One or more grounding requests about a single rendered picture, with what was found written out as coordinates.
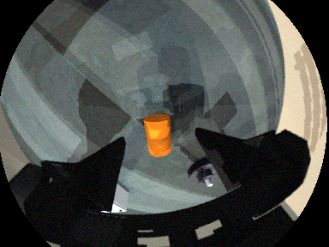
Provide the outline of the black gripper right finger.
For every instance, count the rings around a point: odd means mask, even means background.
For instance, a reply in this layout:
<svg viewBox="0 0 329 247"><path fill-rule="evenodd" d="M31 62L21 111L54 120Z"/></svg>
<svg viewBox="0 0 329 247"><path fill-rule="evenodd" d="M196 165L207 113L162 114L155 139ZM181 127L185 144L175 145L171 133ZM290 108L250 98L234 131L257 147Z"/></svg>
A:
<svg viewBox="0 0 329 247"><path fill-rule="evenodd" d="M251 137L249 140L247 138L241 140L202 128L195 128L195 136L209 158L210 164L222 179L226 191L229 192L240 185L239 179L253 161L258 148L273 141L275 130Z"/></svg>

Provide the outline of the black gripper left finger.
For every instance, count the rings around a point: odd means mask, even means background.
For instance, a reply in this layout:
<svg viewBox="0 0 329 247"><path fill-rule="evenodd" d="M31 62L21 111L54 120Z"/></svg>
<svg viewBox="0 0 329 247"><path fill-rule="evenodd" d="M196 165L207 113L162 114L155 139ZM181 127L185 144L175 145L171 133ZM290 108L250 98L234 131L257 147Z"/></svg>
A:
<svg viewBox="0 0 329 247"><path fill-rule="evenodd" d="M112 213L126 145L126 138L123 136L80 162L71 164L44 160L40 164L52 179L72 183L83 195L102 207L102 212L104 210Z"/></svg>

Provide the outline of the orange cylinder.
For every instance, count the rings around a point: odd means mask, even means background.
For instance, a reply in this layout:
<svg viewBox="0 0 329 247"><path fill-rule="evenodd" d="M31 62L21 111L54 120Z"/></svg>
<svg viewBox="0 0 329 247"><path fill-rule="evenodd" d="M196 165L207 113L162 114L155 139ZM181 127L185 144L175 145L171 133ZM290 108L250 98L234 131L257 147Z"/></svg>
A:
<svg viewBox="0 0 329 247"><path fill-rule="evenodd" d="M152 114L145 117L148 148L154 157L164 157L171 151L170 117L167 114Z"/></svg>

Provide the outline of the black round pedestal with silver shaft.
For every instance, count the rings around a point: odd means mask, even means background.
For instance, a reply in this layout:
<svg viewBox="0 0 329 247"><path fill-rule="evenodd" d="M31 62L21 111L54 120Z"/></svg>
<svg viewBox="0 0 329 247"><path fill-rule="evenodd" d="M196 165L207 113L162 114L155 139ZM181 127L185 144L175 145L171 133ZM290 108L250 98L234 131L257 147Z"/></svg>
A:
<svg viewBox="0 0 329 247"><path fill-rule="evenodd" d="M216 171L209 159L196 161L188 169L189 182L212 186L213 173Z"/></svg>

